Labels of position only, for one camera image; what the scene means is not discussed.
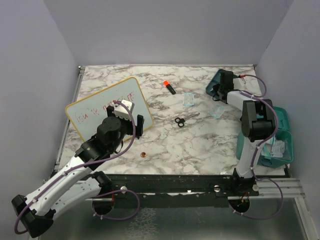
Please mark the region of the small clear teal packet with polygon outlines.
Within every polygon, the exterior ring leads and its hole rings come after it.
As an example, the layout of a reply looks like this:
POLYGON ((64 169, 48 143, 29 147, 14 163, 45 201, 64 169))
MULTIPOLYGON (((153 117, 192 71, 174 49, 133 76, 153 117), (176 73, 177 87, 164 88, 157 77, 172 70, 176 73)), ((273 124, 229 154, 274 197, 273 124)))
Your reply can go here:
POLYGON ((224 112, 225 108, 222 105, 217 104, 209 111, 209 115, 215 119, 220 119, 224 112))

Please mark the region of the white dressing packet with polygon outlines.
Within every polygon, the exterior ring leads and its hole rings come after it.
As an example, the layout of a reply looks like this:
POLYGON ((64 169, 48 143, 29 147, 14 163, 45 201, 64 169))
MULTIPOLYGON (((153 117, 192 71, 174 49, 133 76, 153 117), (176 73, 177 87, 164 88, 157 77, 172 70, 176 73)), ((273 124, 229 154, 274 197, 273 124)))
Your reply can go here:
POLYGON ((195 95, 190 92, 185 92, 183 94, 183 105, 187 107, 192 107, 195 105, 195 95))

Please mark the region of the clear bag of plasters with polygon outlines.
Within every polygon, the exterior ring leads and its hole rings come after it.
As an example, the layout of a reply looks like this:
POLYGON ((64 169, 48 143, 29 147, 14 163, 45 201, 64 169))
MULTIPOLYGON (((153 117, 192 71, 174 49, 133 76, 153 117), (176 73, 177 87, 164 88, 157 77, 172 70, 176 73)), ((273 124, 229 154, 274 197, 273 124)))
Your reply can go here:
POLYGON ((273 144, 265 144, 264 155, 273 158, 282 158, 286 150, 286 144, 282 140, 275 140, 273 144))

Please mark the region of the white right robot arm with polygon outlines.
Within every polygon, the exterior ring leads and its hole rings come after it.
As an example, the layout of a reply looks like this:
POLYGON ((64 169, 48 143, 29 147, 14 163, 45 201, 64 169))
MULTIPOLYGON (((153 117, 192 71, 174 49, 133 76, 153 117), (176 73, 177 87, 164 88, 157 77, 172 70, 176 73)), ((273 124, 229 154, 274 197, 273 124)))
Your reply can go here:
POLYGON ((254 168, 258 164, 263 146, 273 138, 279 125, 279 118, 270 99, 264 99, 264 94, 257 95, 235 88, 234 80, 243 77, 244 75, 236 76, 232 71, 220 69, 213 77, 216 81, 208 90, 214 100, 241 110, 244 142, 235 168, 235 175, 239 178, 229 184, 230 191, 236 196, 247 191, 248 184, 244 179, 255 176, 254 168))

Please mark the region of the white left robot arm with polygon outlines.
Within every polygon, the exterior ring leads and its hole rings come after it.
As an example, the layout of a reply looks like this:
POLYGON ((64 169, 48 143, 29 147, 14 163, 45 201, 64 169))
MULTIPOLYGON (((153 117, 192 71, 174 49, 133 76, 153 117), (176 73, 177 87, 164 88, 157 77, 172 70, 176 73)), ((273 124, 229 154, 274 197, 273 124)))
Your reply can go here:
POLYGON ((112 181, 96 169, 106 161, 126 153, 117 150, 123 146, 125 136, 133 139, 143 134, 144 117, 133 117, 134 104, 116 101, 107 107, 107 117, 97 127, 96 133, 83 142, 66 165, 35 191, 24 196, 18 194, 11 203, 17 215, 14 232, 29 233, 36 238, 45 233, 66 210, 88 198, 103 198, 122 192, 115 190, 112 181))

